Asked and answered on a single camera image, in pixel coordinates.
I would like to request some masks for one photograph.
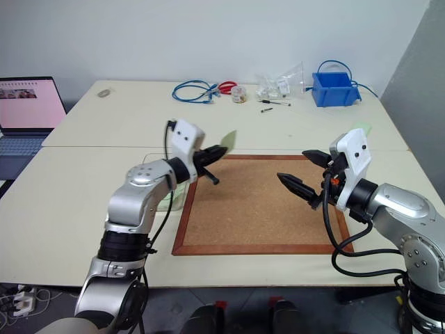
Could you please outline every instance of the floor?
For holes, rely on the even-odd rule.
[[[145,332],[179,333],[195,309],[214,301],[227,301],[227,334],[266,334],[268,300],[271,296],[281,296],[293,301],[307,316],[313,333],[398,333],[398,292],[341,304],[336,300],[339,291],[333,287],[152,289],[144,314]],[[73,296],[72,293],[61,294],[42,314],[19,319],[13,326],[5,326],[0,333],[34,333],[56,319],[72,317],[76,303]],[[44,306],[44,302],[38,302],[36,311]]]

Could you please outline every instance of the wooden frame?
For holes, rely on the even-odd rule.
[[[306,160],[302,155],[229,155],[225,159],[280,159],[280,160]],[[249,245],[184,245],[188,219],[191,214],[197,182],[188,188],[186,202],[179,222],[175,243],[173,245],[173,255],[272,255],[272,254],[330,254],[334,247],[330,244],[249,244]],[[349,238],[348,226],[344,215],[335,209],[337,223],[341,237]],[[345,251],[353,251],[352,244],[344,248]]]

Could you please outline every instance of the blue cable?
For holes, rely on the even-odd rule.
[[[204,92],[202,94],[198,95],[197,97],[194,97],[191,99],[183,99],[177,95],[177,91],[180,90],[181,88],[185,88],[185,87],[195,87],[195,88],[203,89]],[[207,82],[205,82],[204,80],[189,80],[189,81],[180,83],[178,86],[176,86],[173,89],[172,96],[175,100],[178,100],[181,102],[208,104],[208,103],[211,103],[211,99],[214,95],[219,96],[219,91],[218,91],[217,87],[218,87],[218,84],[216,84],[216,83],[214,85],[210,85]],[[207,96],[208,99],[200,100],[204,96]]]
[[[320,64],[320,66],[318,67],[318,69],[317,69],[317,73],[320,73],[320,69],[321,69],[321,67],[322,67],[324,64],[326,64],[326,63],[337,63],[337,64],[340,64],[340,65],[346,67],[346,69],[349,71],[349,80],[350,80],[351,85],[356,85],[356,86],[363,87],[363,88],[369,90],[375,97],[378,98],[378,95],[375,94],[375,93],[374,93],[368,86],[362,85],[361,83],[358,83],[358,82],[356,82],[355,80],[353,80],[353,73],[352,73],[352,71],[350,70],[350,68],[349,68],[345,63],[342,63],[341,61],[336,61],[335,59],[328,59],[328,60],[326,60],[326,61],[323,61],[323,62]]]

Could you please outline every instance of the cork board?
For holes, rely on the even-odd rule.
[[[220,179],[201,177],[189,187],[173,255],[330,254],[321,208],[317,211],[278,180],[289,173],[316,191],[323,169],[298,155],[229,155],[211,165]],[[330,205],[339,240],[349,237],[343,213]],[[352,251],[349,245],[345,248]]]

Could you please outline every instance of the laptop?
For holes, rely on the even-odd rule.
[[[0,78],[0,180],[15,180],[65,115],[52,77]]]

